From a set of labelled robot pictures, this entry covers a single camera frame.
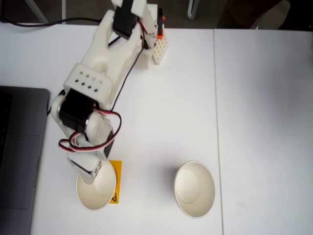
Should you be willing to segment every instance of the chair leg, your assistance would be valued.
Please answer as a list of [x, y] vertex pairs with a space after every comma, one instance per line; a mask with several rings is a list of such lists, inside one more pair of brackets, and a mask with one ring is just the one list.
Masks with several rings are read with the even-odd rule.
[[264, 13], [260, 18], [258, 18], [257, 21], [254, 22], [254, 24], [251, 27], [251, 29], [259, 29], [259, 24], [261, 23], [261, 21], [263, 20], [265, 15], [266, 15], [266, 13]]
[[187, 12], [187, 17], [191, 21], [195, 19], [196, 13], [197, 13], [197, 8], [199, 5], [200, 0], [189, 0], [189, 6], [188, 6], [188, 12]]
[[62, 20], [67, 18], [67, 0], [62, 0]]
[[34, 14], [37, 16], [37, 18], [40, 20], [41, 23], [47, 24], [49, 23], [44, 14], [41, 12], [39, 7], [36, 5], [34, 0], [25, 0], [29, 8], [34, 12]]

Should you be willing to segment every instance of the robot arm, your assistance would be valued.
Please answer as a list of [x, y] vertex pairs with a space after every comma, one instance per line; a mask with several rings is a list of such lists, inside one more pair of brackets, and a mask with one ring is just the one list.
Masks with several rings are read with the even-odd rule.
[[[64, 83], [65, 95], [57, 96], [51, 107], [54, 120], [68, 138], [61, 140], [59, 146], [67, 151], [68, 161], [87, 184], [97, 176], [101, 160], [108, 157], [120, 128], [113, 133], [107, 115], [116, 115], [121, 121], [120, 115], [111, 111], [111, 105], [125, 72], [136, 61], [144, 68], [148, 68], [151, 57], [156, 61], [160, 56], [156, 53], [160, 27], [164, 35], [161, 11], [157, 12], [156, 5], [148, 8], [146, 0], [112, 2], [116, 11], [105, 14], [86, 55]], [[108, 49], [113, 31], [127, 40], [114, 51]], [[62, 142], [71, 147], [64, 147]]]

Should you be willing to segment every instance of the yellow sticker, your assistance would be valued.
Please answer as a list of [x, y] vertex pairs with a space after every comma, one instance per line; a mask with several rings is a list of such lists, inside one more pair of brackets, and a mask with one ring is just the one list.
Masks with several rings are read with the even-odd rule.
[[116, 174], [116, 188], [110, 204], [117, 204], [119, 199], [119, 187], [121, 185], [122, 161], [109, 160], [109, 162], [112, 164]]

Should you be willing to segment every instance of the laptop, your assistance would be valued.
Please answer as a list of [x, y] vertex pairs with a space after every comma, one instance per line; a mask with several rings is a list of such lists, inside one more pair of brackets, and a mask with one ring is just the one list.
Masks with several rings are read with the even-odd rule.
[[49, 91], [0, 86], [0, 234], [30, 230]]

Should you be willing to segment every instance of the white paper cup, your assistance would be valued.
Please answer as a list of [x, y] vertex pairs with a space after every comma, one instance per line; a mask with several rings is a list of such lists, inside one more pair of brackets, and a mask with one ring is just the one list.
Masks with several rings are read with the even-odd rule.
[[78, 174], [76, 193], [78, 200], [87, 210], [98, 211], [112, 199], [116, 187], [116, 174], [109, 161], [102, 161], [102, 167], [91, 185]]
[[215, 186], [210, 170], [200, 162], [185, 163], [176, 173], [174, 192], [179, 208], [187, 216], [205, 216], [215, 198]]

